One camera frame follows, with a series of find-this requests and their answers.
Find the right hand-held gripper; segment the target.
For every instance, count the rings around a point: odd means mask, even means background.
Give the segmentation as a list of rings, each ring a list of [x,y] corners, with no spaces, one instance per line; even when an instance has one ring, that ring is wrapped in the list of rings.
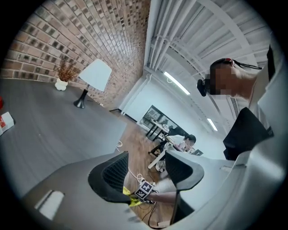
[[[148,196],[155,192],[156,191],[154,190],[154,186],[144,180],[140,183],[138,189],[134,192],[134,195],[142,203],[155,204],[154,201],[148,200]]]

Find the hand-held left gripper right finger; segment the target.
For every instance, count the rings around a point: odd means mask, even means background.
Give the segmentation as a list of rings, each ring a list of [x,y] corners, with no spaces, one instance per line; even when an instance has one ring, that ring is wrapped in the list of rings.
[[[204,177],[201,165],[185,159],[176,152],[166,151],[166,171],[172,180],[176,191],[194,188]]]

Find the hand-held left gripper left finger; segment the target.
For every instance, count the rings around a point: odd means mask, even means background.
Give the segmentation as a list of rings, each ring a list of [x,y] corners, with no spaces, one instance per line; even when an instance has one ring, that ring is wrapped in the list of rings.
[[[88,175],[91,189],[105,201],[130,204],[130,197],[123,194],[128,162],[129,153],[124,151],[95,166]]]

